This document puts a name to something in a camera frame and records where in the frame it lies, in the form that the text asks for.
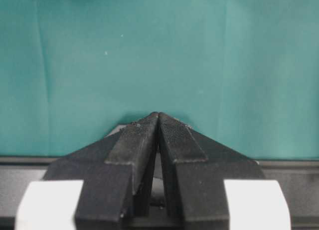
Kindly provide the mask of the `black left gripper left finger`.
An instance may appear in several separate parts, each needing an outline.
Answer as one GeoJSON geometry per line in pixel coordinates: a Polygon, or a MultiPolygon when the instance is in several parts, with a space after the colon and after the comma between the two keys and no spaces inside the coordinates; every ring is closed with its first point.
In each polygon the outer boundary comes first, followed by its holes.
{"type": "Polygon", "coordinates": [[[158,117],[153,112],[49,165],[45,180],[84,181],[76,221],[119,222],[148,214],[158,117]]]}

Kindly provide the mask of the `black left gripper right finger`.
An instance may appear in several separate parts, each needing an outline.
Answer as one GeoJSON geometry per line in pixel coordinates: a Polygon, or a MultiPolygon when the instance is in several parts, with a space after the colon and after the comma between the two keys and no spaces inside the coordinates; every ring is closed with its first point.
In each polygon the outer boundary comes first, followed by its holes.
{"type": "Polygon", "coordinates": [[[159,148],[167,212],[183,218],[228,218],[224,180],[258,180],[256,161],[159,114],[159,148]]]}

